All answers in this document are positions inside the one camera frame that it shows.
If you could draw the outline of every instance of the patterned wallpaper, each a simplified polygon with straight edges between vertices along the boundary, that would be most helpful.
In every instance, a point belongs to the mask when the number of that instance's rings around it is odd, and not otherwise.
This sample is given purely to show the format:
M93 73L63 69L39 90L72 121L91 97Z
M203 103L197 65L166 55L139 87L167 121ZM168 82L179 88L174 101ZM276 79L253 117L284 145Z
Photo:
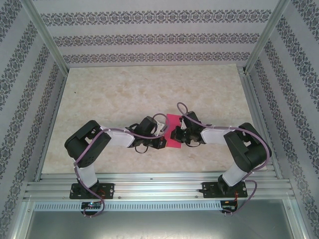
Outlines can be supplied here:
M315 1L291 1L250 73L310 238L319 238L318 17Z
M0 239L34 180L65 80L18 0L1 1Z
M70 67L244 66L278 0L37 0Z

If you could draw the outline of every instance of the beige tile floor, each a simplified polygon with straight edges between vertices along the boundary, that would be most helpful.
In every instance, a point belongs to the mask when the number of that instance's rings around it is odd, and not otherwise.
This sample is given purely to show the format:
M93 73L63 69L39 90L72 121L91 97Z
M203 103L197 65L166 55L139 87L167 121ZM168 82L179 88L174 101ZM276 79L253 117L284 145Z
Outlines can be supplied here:
M182 101L203 123L252 122L235 65L72 68L42 173L73 173L64 142L89 120L125 127L155 113L178 114ZM181 149L106 147L98 173L224 171L233 163L226 145Z

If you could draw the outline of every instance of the enclosure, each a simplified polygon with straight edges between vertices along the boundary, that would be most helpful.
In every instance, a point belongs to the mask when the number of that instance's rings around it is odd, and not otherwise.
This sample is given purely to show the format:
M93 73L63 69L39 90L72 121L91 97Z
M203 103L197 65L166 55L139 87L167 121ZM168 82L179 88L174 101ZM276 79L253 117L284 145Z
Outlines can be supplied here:
M319 238L318 5L2 0L0 238ZM249 122L269 145L252 200L224 215L234 198L200 191L234 163L226 145L114 146L95 162L112 199L84 218L66 139L90 120L180 115L177 102L203 123Z

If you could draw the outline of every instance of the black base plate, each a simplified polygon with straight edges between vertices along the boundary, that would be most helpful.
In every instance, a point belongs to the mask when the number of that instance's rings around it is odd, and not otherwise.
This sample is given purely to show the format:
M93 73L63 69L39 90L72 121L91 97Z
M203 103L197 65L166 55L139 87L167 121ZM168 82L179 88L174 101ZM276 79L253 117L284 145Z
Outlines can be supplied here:
M114 183L100 183L96 191L104 199L113 199ZM79 183L73 183L70 191L70 199L97 199Z
M232 187L226 195L223 195L221 190L217 186L218 182L203 182L202 189L199 190L203 193L204 198L234 198L235 192L237 192L238 198L247 198L246 184L239 182L236 186Z

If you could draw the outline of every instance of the pink block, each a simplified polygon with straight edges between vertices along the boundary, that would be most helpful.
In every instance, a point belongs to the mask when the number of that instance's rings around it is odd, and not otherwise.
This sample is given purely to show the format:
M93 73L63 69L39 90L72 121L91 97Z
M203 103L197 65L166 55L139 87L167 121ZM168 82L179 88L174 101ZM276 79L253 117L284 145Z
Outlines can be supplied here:
M176 126L180 126L180 121L179 121L180 117L181 116L167 114L167 118L169 119L170 125L168 128L168 131L164 135L164 137L167 141L166 147L181 148L181 143L170 138L170 134L176 128Z

